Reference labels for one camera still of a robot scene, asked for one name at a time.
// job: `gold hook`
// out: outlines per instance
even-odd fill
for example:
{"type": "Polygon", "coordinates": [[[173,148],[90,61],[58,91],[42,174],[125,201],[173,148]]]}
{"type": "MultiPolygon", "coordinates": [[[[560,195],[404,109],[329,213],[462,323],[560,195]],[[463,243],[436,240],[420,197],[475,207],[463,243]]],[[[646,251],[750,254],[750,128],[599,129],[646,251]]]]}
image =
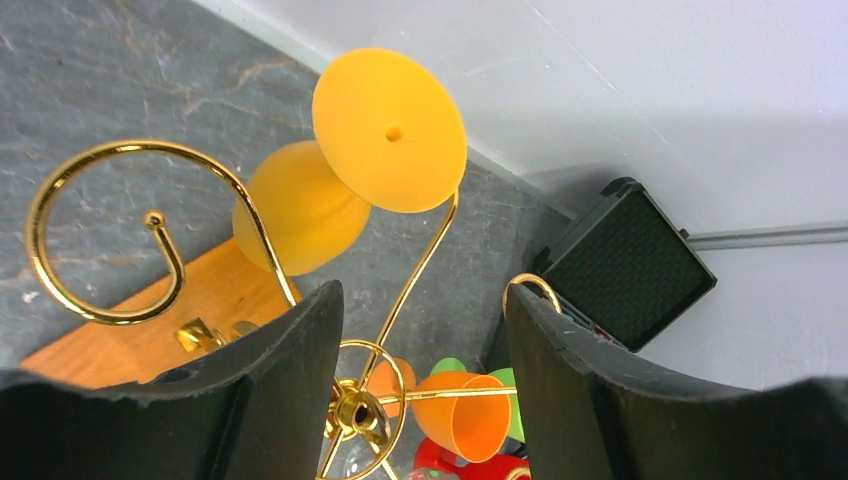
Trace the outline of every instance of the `gold hook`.
{"type": "Polygon", "coordinates": [[[556,292],[554,289],[548,285],[548,282],[542,280],[542,277],[538,275],[534,275],[532,273],[519,273],[518,275],[512,277],[512,279],[507,283],[507,288],[504,289],[501,308],[503,309],[503,314],[506,316],[506,294],[509,291],[510,285],[518,285],[520,283],[532,283],[537,287],[542,289],[542,292],[548,297],[548,300],[553,304],[554,310],[557,313],[562,314],[562,306],[559,303],[559,298],[556,296],[556,292]]]}
{"type": "Polygon", "coordinates": [[[50,209],[56,200],[59,191],[67,185],[67,183],[76,175],[81,173],[86,168],[95,163],[117,155],[128,153],[141,152],[159,152],[174,155],[182,159],[188,160],[202,168],[212,171],[215,175],[227,182],[227,184],[235,190],[238,197],[247,207],[259,238],[265,245],[265,254],[270,260],[274,274],[277,277],[277,282],[283,290],[283,295],[289,303],[289,306],[294,306],[296,300],[291,288],[288,286],[288,279],[283,272],[274,247],[268,238],[268,232],[265,224],[259,217],[259,212],[256,210],[256,205],[247,194],[244,184],[233,175],[226,167],[215,159],[198,152],[197,150],[179,145],[176,143],[165,142],[162,140],[122,140],[118,142],[105,143],[97,147],[82,152],[70,160],[62,164],[56,169],[52,175],[44,182],[38,191],[35,199],[30,205],[29,214],[26,224],[26,250],[29,256],[33,270],[35,270],[39,281],[44,285],[47,291],[53,298],[61,303],[65,308],[77,313],[83,318],[102,323],[104,325],[134,325],[145,322],[158,315],[164,313],[176,301],[185,283],[185,265],[180,258],[177,248],[171,239],[168,230],[165,228],[165,215],[162,212],[151,210],[144,215],[144,225],[153,234],[156,242],[159,244],[159,249],[165,256],[165,261],[168,265],[168,270],[171,273],[171,283],[162,298],[154,302],[152,305],[133,310],[130,312],[117,312],[106,308],[95,307],[83,301],[73,293],[59,280],[53,267],[50,265],[50,258],[47,255],[47,246],[45,242],[47,219],[50,214],[50,209]]]}

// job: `orange plastic cup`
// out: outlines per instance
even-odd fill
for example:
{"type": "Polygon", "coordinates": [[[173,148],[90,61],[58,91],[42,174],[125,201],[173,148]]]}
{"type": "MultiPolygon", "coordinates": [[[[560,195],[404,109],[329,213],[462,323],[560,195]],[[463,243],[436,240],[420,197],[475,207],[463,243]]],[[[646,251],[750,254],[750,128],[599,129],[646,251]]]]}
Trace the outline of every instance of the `orange plastic cup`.
{"type": "MultiPolygon", "coordinates": [[[[468,372],[441,372],[416,390],[502,387],[495,377],[468,372]]],[[[434,443],[472,463],[485,462],[501,448],[509,431],[509,396],[437,398],[412,402],[418,425],[434,443]]]]}
{"type": "MultiPolygon", "coordinates": [[[[409,362],[400,357],[395,357],[395,363],[398,364],[406,389],[412,390],[415,388],[415,370],[412,369],[409,362]]],[[[365,389],[377,397],[380,395],[391,395],[400,391],[400,385],[397,383],[395,372],[389,366],[388,362],[381,361],[377,364],[374,371],[371,372],[371,376],[368,377],[368,383],[365,389]]],[[[384,405],[383,408],[386,411],[386,416],[389,418],[394,418],[400,414],[400,403],[390,403],[384,405]]]]}

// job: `wooden board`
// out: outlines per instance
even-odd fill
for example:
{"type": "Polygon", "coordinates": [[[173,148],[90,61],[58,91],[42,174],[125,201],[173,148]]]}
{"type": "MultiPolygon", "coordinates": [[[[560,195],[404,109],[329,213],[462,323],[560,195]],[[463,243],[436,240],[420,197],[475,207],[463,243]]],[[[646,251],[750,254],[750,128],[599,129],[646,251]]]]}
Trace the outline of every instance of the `wooden board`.
{"type": "MultiPolygon", "coordinates": [[[[169,281],[157,281],[115,309],[151,304],[169,281]]],[[[297,290],[294,293],[300,300],[297,290]]],[[[274,275],[252,264],[230,239],[186,265],[185,287],[163,315],[132,326],[86,323],[26,358],[21,367],[88,388],[149,382],[203,355],[186,352],[174,337],[185,323],[201,318],[229,338],[237,321],[264,325],[286,310],[288,304],[274,275]]]]}

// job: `black speaker grille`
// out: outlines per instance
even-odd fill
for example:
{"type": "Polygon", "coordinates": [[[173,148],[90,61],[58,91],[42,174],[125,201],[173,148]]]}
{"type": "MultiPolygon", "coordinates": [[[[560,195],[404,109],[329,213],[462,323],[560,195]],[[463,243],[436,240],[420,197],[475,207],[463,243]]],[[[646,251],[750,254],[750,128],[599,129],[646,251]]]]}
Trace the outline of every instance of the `black speaker grille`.
{"type": "Polygon", "coordinates": [[[650,199],[627,195],[545,275],[628,348],[640,348],[713,279],[650,199]]]}

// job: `white wall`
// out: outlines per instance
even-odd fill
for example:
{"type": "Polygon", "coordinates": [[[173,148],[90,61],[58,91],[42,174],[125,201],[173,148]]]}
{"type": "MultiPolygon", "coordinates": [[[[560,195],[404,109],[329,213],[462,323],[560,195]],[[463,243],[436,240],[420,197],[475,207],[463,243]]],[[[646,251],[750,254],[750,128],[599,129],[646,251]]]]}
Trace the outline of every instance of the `white wall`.
{"type": "Polygon", "coordinates": [[[848,243],[716,250],[701,258],[718,285],[641,356],[746,388],[848,377],[848,243]]]}
{"type": "MultiPolygon", "coordinates": [[[[848,223],[848,2],[195,1],[319,71],[410,55],[566,210],[628,174],[695,233],[848,223]]],[[[717,289],[646,358],[751,388],[848,375],[848,244],[702,257],[717,289]]]]}
{"type": "Polygon", "coordinates": [[[848,2],[229,1],[318,57],[412,56],[572,209],[629,174],[693,233],[848,221],[848,2]]]}

